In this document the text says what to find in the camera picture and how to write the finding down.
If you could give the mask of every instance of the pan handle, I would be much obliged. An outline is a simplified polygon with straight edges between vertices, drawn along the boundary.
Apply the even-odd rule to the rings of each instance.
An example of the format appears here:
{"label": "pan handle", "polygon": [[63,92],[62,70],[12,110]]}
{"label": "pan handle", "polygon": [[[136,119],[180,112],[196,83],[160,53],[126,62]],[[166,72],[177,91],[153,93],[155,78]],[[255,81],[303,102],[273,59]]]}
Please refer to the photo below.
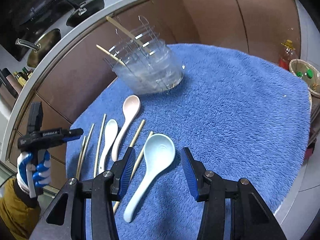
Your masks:
{"label": "pan handle", "polygon": [[13,86],[9,83],[7,78],[3,75],[2,71],[0,70],[0,81],[1,83],[7,88],[7,90],[10,92],[10,94],[14,98],[18,98],[19,94],[18,92],[13,88]]}
{"label": "pan handle", "polygon": [[71,2],[70,0],[66,0],[75,10],[79,10],[81,9],[80,5],[74,3],[74,2]]}
{"label": "pan handle", "polygon": [[25,41],[25,40],[21,40],[21,39],[17,39],[15,42],[16,45],[20,45],[20,46],[25,46],[29,49],[33,49],[35,51],[38,51],[40,49],[40,46],[37,44],[33,44],[30,41]]}

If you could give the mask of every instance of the spoon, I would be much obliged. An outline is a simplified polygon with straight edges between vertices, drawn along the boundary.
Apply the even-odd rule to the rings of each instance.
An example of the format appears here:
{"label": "spoon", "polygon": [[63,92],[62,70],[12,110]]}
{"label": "spoon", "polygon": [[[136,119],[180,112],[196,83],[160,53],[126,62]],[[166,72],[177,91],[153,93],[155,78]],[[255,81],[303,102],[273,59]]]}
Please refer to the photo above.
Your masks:
{"label": "spoon", "polygon": [[117,136],[117,133],[118,133],[118,124],[116,120],[110,119],[106,124],[106,128],[104,129],[105,143],[104,143],[104,148],[103,148],[103,151],[100,157],[100,162],[99,162],[99,174],[105,171],[107,154]]}
{"label": "spoon", "polygon": [[118,159],[118,149],[121,143],[122,137],[124,136],[125,132],[127,131],[129,125],[132,123],[133,119],[136,117],[140,110],[140,99],[135,96],[128,96],[122,106],[122,111],[124,114],[124,125],[122,126],[115,143],[113,144],[111,157],[112,160],[115,162]]}
{"label": "spoon", "polygon": [[156,133],[147,139],[144,145],[144,159],[146,161],[147,171],[124,211],[124,221],[127,223],[132,221],[134,210],[143,194],[146,192],[154,178],[161,171],[169,167],[173,162],[174,157],[174,144],[168,136]]}

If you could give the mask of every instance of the cabinet door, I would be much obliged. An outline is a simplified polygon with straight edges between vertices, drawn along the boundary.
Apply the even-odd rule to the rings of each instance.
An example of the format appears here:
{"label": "cabinet door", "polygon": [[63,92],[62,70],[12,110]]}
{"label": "cabinet door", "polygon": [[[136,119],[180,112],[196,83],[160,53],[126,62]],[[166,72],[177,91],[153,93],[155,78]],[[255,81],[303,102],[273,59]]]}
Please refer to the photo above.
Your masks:
{"label": "cabinet door", "polygon": [[176,43],[200,43],[198,30],[182,0],[152,0],[163,29],[172,32]]}
{"label": "cabinet door", "polygon": [[2,83],[0,83],[0,100],[8,107],[10,111],[12,111],[13,106],[17,100],[10,94],[10,92]]}
{"label": "cabinet door", "polygon": [[38,94],[73,123],[116,78],[104,61],[108,57],[96,44],[109,50],[120,41],[106,21],[76,44],[52,69]]}
{"label": "cabinet door", "polygon": [[300,55],[299,16],[294,0],[238,0],[247,30],[249,54],[278,62],[289,39]]}
{"label": "cabinet door", "polygon": [[182,0],[202,44],[248,53],[247,38],[236,0]]}
{"label": "cabinet door", "polygon": [[139,16],[141,19],[142,17],[145,17],[151,26],[155,26],[155,32],[160,33],[160,38],[165,40],[166,44],[176,43],[171,31],[161,26],[156,8],[151,1],[135,5],[134,7],[119,13],[117,18],[123,27],[131,31],[142,26],[142,22],[139,21]]}
{"label": "cabinet door", "polygon": [[[42,127],[41,130],[53,129],[53,128],[65,128],[69,129],[71,123],[69,123],[65,118],[63,118],[60,114],[58,114],[52,107],[50,107],[45,101],[43,101],[38,95],[35,95],[33,102],[42,102],[42,109],[43,109],[43,120],[42,120]],[[30,112],[30,105],[26,110],[21,123],[18,127],[18,132],[20,134],[26,134],[27,131],[27,124],[28,124],[28,117]],[[61,146],[51,148],[48,151],[50,154],[56,158],[57,160],[65,163],[66,161],[66,150],[67,144],[63,144]]]}
{"label": "cabinet door", "polygon": [[[20,155],[20,150],[18,150],[17,143],[18,143],[18,138],[21,136],[21,134],[15,133],[13,136],[14,136],[14,139],[13,139],[13,145],[10,152],[9,161],[10,163],[12,163],[14,166],[17,167],[17,158]],[[52,182],[49,185],[57,189],[61,189],[62,186],[67,181],[65,164],[61,163],[60,161],[57,161],[54,157],[51,158],[51,179],[52,179]]]}

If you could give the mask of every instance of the yellow sleeve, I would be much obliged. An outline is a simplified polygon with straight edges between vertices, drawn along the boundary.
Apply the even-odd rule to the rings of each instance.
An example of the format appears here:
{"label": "yellow sleeve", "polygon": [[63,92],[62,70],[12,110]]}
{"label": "yellow sleeve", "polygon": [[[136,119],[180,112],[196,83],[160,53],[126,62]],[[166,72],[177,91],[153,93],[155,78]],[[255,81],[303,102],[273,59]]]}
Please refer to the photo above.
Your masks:
{"label": "yellow sleeve", "polygon": [[0,198],[0,216],[12,235],[18,239],[29,239],[39,221],[40,207],[28,207],[15,193],[16,179],[9,179],[4,185],[4,197]]}

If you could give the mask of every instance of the hand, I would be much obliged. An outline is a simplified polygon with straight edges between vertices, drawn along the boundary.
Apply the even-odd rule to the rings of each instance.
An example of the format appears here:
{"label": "hand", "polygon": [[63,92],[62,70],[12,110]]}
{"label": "hand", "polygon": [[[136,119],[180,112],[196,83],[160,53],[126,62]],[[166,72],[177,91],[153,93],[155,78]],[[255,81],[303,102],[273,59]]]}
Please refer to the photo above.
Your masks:
{"label": "hand", "polygon": [[[18,174],[17,174],[17,182],[21,190],[27,194],[29,194],[28,180],[26,167],[30,165],[30,161],[32,160],[32,153],[22,152],[18,159]],[[43,160],[35,167],[32,166],[32,171],[35,171],[32,179],[35,184],[35,187],[44,187],[51,182],[51,161],[50,161],[50,153],[45,151]]]}

